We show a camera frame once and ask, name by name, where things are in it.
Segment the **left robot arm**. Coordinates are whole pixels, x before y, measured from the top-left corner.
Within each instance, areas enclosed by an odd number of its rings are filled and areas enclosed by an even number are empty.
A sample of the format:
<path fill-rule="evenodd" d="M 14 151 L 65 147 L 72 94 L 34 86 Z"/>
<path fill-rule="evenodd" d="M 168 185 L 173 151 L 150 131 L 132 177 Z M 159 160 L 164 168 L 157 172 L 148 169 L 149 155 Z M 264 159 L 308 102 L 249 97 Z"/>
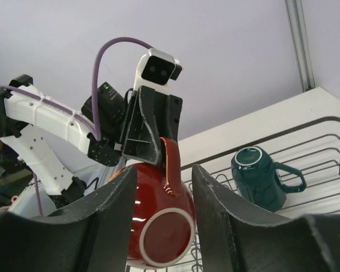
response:
<path fill-rule="evenodd" d="M 43 139 L 42 131 L 71 143 L 107 167 L 134 159 L 164 163 L 162 138 L 176 140 L 182 99 L 141 86 L 119 94 L 109 83 L 97 90 L 101 138 L 93 130 L 92 101 L 80 112 L 44 95 L 23 74 L 0 87 L 0 140 L 24 160 L 57 208 L 84 196 L 87 185 L 74 176 Z"/>

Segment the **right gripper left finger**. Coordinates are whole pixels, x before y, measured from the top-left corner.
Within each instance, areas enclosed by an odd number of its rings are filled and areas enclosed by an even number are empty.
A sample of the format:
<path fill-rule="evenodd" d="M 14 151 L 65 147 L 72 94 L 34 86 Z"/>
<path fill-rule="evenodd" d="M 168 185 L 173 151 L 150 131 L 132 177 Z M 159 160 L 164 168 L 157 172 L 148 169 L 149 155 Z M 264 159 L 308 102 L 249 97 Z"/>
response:
<path fill-rule="evenodd" d="M 137 170 L 49 216 L 0 210 L 0 271 L 124 271 Z"/>

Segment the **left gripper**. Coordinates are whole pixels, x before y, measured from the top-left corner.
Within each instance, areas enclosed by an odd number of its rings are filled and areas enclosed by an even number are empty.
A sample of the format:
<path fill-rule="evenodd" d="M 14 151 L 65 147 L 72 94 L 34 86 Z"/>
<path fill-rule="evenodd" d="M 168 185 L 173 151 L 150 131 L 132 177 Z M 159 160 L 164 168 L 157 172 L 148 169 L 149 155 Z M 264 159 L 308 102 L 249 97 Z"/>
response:
<path fill-rule="evenodd" d="M 150 157 L 145 162 L 160 165 L 162 146 L 154 115 L 155 90 L 140 86 L 138 91 L 129 89 L 125 94 L 125 117 L 122 122 L 121 135 L 115 147 L 116 159 L 145 159 L 147 140 L 144 139 L 144 124 L 150 135 L 152 146 L 148 148 Z M 165 104 L 165 134 L 167 138 L 178 141 L 179 123 L 182 111 L 182 98 L 169 95 Z"/>

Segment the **red cup white inside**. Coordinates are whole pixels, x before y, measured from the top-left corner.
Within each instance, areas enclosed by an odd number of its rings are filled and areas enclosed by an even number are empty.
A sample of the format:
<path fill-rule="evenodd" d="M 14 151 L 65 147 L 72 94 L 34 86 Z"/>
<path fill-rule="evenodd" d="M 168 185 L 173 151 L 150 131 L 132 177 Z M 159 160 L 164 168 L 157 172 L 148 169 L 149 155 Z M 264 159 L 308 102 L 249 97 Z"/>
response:
<path fill-rule="evenodd" d="M 137 194 L 130 229 L 127 264 L 161 269 L 179 262 L 196 232 L 196 213 L 190 190 L 181 180 L 179 146 L 162 137 L 160 166 L 135 163 Z"/>

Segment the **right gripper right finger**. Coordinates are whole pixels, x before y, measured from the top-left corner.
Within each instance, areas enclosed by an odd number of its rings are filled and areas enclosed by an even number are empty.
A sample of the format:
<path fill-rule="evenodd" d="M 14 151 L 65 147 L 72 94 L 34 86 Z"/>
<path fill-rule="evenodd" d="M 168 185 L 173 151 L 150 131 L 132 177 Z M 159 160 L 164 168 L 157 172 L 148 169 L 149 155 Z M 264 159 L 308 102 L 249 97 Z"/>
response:
<path fill-rule="evenodd" d="M 192 168 L 204 271 L 340 271 L 340 214 L 264 210 Z"/>

